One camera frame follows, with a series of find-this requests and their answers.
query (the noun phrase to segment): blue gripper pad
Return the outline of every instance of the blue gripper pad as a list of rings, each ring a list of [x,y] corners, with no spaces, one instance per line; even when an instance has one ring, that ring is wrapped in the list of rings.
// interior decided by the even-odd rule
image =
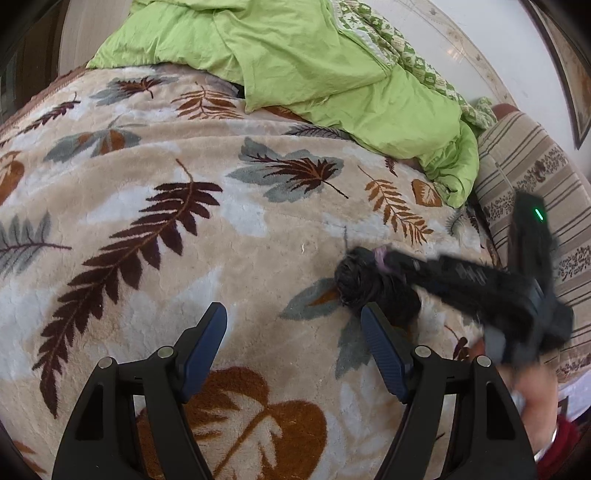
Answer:
[[[195,348],[184,364],[185,381],[181,389],[183,403],[188,402],[193,395],[201,390],[203,382],[207,378],[228,326],[226,309],[221,303],[212,303],[197,327],[201,326],[201,322],[207,323]]]
[[[410,372],[408,372],[408,367],[404,365],[397,354],[392,341],[388,338],[386,329],[390,330],[390,336],[398,334],[377,305],[363,307],[363,310],[361,310],[361,329],[382,379],[384,379],[386,388],[392,395],[396,395],[400,402],[406,403],[409,399],[406,375]]]

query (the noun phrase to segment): red sleeve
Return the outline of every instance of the red sleeve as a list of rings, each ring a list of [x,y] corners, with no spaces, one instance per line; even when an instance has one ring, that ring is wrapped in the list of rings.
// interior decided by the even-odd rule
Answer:
[[[577,427],[562,415],[558,416],[556,423],[558,431],[556,432],[554,443],[537,465],[540,480],[548,480],[558,471],[580,439],[580,433]]]

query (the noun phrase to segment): gray leaf print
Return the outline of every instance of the gray leaf print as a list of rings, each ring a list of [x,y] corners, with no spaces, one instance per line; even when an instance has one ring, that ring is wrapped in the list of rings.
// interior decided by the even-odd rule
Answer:
[[[314,190],[328,185],[348,199],[329,179],[343,169],[343,160],[334,157],[316,157],[307,150],[279,155],[270,148],[247,138],[242,146],[240,160],[248,166],[228,174],[228,177],[261,186],[274,185],[264,196],[274,203],[295,202],[308,197]]]
[[[339,304],[334,279],[321,278],[293,297],[279,317],[288,320],[313,320],[330,315]]]
[[[164,85],[166,83],[173,83],[177,80],[173,77],[144,77],[131,79],[113,79],[108,84],[105,90],[101,90],[90,98],[99,100],[96,105],[112,105],[134,96],[136,93],[148,92],[151,98],[154,98],[152,87],[156,85]]]
[[[141,137],[123,128],[107,128],[96,132],[69,135],[59,140],[43,161],[71,160],[82,151],[94,147],[91,157],[105,155],[115,150],[135,147]]]
[[[37,231],[27,218],[20,226],[18,215],[10,222],[8,231],[0,223],[0,274],[6,277],[16,268],[17,274],[23,272],[43,248],[71,250],[71,247],[52,244],[46,241],[51,230],[49,212],[41,219]]]
[[[335,378],[338,380],[349,370],[367,365],[370,358],[369,346],[361,330],[361,320],[351,317],[340,333]]]

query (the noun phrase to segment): bed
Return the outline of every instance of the bed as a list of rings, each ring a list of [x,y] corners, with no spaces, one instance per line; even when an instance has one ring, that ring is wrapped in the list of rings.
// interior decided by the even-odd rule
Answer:
[[[281,107],[246,114],[242,93],[187,66],[80,69],[0,130],[0,419],[42,478],[98,360],[145,358],[220,301],[228,331],[186,407],[215,478],[372,479],[403,406],[337,263],[391,244],[499,265],[474,209],[422,172]],[[478,327],[419,294],[415,340],[465,358]]]

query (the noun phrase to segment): wooden frame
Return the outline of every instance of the wooden frame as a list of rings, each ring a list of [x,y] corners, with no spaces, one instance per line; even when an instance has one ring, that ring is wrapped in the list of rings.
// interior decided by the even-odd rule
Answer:
[[[552,55],[569,104],[574,144],[579,149],[591,127],[591,76],[562,30],[530,0],[521,0],[521,3]]]

